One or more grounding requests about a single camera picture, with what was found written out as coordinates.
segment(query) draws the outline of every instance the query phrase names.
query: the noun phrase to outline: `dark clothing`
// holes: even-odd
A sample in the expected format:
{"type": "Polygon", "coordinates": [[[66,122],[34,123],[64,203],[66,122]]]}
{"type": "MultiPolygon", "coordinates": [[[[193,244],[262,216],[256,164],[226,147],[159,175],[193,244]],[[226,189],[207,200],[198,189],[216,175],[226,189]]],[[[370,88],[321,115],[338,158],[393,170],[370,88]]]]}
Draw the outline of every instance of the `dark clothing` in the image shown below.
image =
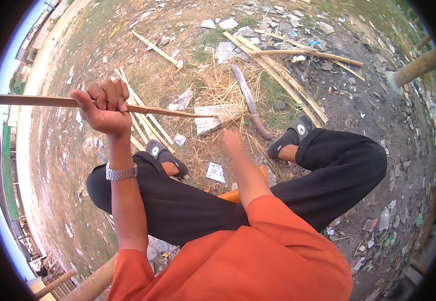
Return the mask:
{"type": "MultiPolygon", "coordinates": [[[[137,183],[149,235],[182,246],[218,230],[249,225],[241,204],[168,178],[148,153],[135,154],[133,161],[138,165],[137,183]]],[[[326,129],[314,129],[301,141],[296,162],[312,172],[270,189],[318,232],[363,199],[387,169],[385,150],[373,140],[326,129]]],[[[87,189],[96,206],[111,214],[105,165],[90,173],[87,189]]]]}

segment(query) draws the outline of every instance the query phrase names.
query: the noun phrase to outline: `ground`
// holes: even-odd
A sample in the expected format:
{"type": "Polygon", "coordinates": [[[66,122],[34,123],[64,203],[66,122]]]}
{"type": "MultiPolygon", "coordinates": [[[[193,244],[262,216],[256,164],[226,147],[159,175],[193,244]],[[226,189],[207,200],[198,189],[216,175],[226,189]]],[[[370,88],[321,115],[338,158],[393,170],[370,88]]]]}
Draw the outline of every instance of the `ground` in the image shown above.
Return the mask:
{"type": "MultiPolygon", "coordinates": [[[[116,77],[114,69],[123,67],[131,87],[148,106],[167,108],[191,87],[194,98],[190,108],[185,109],[187,112],[193,112],[192,108],[196,106],[221,103],[237,103],[245,112],[229,64],[217,64],[213,58],[214,50],[211,49],[216,49],[220,41],[227,41],[222,35],[223,30],[197,25],[209,18],[224,20],[235,16],[239,26],[234,31],[243,26],[257,28],[264,14],[262,5],[280,5],[288,13],[301,10],[305,14],[304,27],[298,30],[301,37],[320,39],[322,44],[325,41],[326,51],[365,63],[363,68],[351,66],[365,77],[363,82],[336,65],[331,72],[322,70],[322,59],[307,58],[302,63],[291,63],[291,56],[274,57],[323,107],[329,118],[324,125],[326,129],[365,135],[387,148],[386,177],[341,217],[340,223],[333,227],[334,236],[326,232],[324,235],[330,240],[339,239],[334,243],[351,267],[355,266],[357,258],[365,257],[365,267],[356,273],[353,271],[354,288],[350,300],[362,300],[376,289],[384,295],[393,288],[401,269],[423,246],[431,222],[433,206],[429,202],[436,175],[436,71],[408,85],[407,96],[400,96],[385,85],[386,92],[380,86],[387,83],[387,70],[398,70],[418,56],[413,46],[423,37],[423,32],[409,24],[412,19],[404,13],[407,8],[401,10],[390,0],[348,4],[341,1],[308,4],[299,0],[296,3],[166,1],[164,8],[156,6],[156,10],[139,21],[134,30],[153,43],[161,35],[175,37],[162,50],[171,54],[179,49],[176,59],[183,60],[184,67],[178,71],[156,52],[147,51],[145,44],[130,33],[130,25],[158,2],[76,0],[73,5],[78,5],[78,2],[83,8],[71,17],[64,15],[56,25],[59,38],[48,41],[54,43],[53,50],[41,59],[46,68],[39,73],[40,78],[36,81],[39,85],[31,93],[68,96],[72,89],[87,86],[91,81],[116,77]],[[182,15],[175,16],[179,11],[183,12],[182,15]],[[333,25],[335,33],[326,36],[318,28],[314,29],[317,21],[333,25]],[[109,38],[120,22],[122,26],[109,38]],[[304,28],[311,28],[311,33],[306,34],[304,28]],[[355,84],[351,84],[349,78],[355,78],[355,84]],[[413,122],[413,126],[406,122],[407,119],[413,122]],[[404,169],[406,161],[411,161],[411,164],[404,169]],[[396,200],[396,206],[391,209],[388,230],[379,232],[375,228],[372,233],[362,230],[367,220],[378,218],[393,200],[396,200]],[[415,223],[420,214],[424,221],[415,223]],[[396,215],[405,223],[400,222],[397,228],[393,228],[391,224],[396,215]],[[394,244],[382,247],[393,232],[397,234],[394,244]],[[364,253],[357,252],[372,235],[375,246],[364,253]]],[[[242,69],[263,123],[278,137],[303,112],[252,60],[234,58],[231,62],[242,69]],[[287,104],[283,111],[276,106],[280,101],[287,104]]],[[[36,76],[38,72],[34,69],[31,73],[36,76]]],[[[32,211],[34,218],[40,221],[38,236],[46,251],[56,254],[63,267],[77,268],[79,277],[76,281],[80,282],[117,251],[112,217],[94,206],[85,186],[89,172],[103,164],[101,158],[106,160],[109,155],[105,135],[91,129],[85,121],[81,128],[75,120],[76,109],[35,107],[30,114],[28,160],[30,189],[34,192],[32,197],[37,200],[33,202],[32,211]]],[[[185,184],[208,188],[215,195],[231,189],[233,175],[227,168],[228,159],[223,153],[219,132],[198,137],[196,126],[189,119],[156,117],[171,137],[176,133],[187,137],[183,147],[173,145],[175,155],[190,170],[190,177],[183,180],[185,184]],[[209,162],[224,167],[227,184],[205,177],[209,162]]],[[[250,120],[246,113],[227,128],[242,134],[247,153],[257,164],[268,164],[278,183],[309,173],[294,164],[268,160],[263,150],[268,148],[270,141],[260,137],[250,120]]],[[[133,135],[145,144],[137,131],[133,135]]],[[[160,252],[154,262],[155,271],[159,273],[168,258],[160,252]]],[[[105,298],[106,294],[105,291],[100,298],[105,298]]]]}

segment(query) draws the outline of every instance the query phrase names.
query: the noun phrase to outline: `foot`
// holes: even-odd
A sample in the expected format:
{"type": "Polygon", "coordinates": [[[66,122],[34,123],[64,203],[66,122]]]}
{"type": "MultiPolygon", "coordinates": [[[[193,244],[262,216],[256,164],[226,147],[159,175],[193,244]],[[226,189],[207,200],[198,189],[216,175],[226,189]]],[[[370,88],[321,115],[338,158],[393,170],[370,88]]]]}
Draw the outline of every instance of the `foot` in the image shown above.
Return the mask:
{"type": "Polygon", "coordinates": [[[308,136],[314,128],[315,126],[310,117],[304,114],[299,116],[292,122],[290,127],[287,128],[286,132],[268,148],[268,157],[270,159],[281,159],[282,156],[279,154],[282,148],[287,145],[298,146],[300,141],[308,136]]]}
{"type": "Polygon", "coordinates": [[[146,152],[155,157],[155,159],[157,159],[164,167],[167,165],[167,162],[175,165],[175,167],[178,169],[178,173],[174,172],[176,170],[168,168],[168,170],[165,169],[168,175],[172,174],[174,177],[181,178],[188,173],[188,168],[186,165],[173,156],[160,142],[151,139],[148,144],[146,144],[146,152]]]}

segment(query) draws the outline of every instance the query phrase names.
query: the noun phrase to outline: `orange sleeve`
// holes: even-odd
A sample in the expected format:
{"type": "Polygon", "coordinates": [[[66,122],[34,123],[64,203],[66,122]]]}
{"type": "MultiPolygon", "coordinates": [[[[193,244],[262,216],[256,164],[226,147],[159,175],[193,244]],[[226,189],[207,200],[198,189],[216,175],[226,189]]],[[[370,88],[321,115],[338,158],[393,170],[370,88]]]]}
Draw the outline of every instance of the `orange sleeve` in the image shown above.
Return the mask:
{"type": "Polygon", "coordinates": [[[148,258],[143,252],[120,250],[107,301],[130,300],[154,278],[148,258]]]}
{"type": "Polygon", "coordinates": [[[337,294],[337,300],[349,298],[353,279],[343,254],[279,198],[257,197],[248,205],[246,213],[251,227],[297,253],[313,270],[321,271],[327,287],[342,293],[337,294]]]}

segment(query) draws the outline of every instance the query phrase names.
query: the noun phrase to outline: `knife handle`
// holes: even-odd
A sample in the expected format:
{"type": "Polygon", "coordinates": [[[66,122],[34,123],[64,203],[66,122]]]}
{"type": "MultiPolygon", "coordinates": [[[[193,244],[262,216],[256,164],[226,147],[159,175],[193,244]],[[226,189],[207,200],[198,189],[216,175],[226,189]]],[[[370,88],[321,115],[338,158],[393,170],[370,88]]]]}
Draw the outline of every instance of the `knife handle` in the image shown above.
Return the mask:
{"type": "Polygon", "coordinates": [[[265,140],[271,140],[273,138],[273,134],[269,132],[264,125],[261,123],[260,115],[253,114],[251,115],[251,119],[253,120],[254,126],[260,131],[260,134],[263,136],[265,140]]]}

